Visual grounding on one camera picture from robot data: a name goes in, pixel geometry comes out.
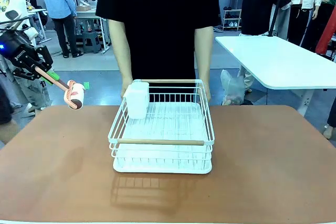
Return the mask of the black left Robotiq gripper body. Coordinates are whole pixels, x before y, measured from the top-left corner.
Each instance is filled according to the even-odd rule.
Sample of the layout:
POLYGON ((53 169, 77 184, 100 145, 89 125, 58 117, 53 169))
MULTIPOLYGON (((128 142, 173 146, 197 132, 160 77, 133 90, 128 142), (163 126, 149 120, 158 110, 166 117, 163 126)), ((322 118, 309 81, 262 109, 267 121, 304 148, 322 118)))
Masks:
POLYGON ((1 35, 1 55, 17 67, 30 67, 33 60, 37 61, 35 48, 26 44, 14 31, 6 31, 1 35))

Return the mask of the person's right hand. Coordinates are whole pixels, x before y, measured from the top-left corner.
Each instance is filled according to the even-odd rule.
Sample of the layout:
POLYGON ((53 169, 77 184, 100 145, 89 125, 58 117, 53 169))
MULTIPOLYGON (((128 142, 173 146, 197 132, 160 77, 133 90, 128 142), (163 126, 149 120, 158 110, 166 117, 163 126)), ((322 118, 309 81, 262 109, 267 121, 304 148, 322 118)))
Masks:
POLYGON ((133 82, 132 77, 122 77, 122 86, 121 86, 121 98, 124 97, 124 94, 128 88, 128 86, 133 82))

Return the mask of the person's left hand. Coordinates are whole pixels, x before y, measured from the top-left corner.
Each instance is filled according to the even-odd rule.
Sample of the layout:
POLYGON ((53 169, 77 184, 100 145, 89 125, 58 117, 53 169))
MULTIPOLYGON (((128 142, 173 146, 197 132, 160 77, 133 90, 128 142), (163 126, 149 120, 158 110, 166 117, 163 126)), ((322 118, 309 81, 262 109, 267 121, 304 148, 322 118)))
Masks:
POLYGON ((198 89, 198 94, 201 98, 206 99, 208 103, 210 103, 212 95, 209 87, 209 81, 207 79, 201 79, 203 85, 198 85, 200 89, 198 89))

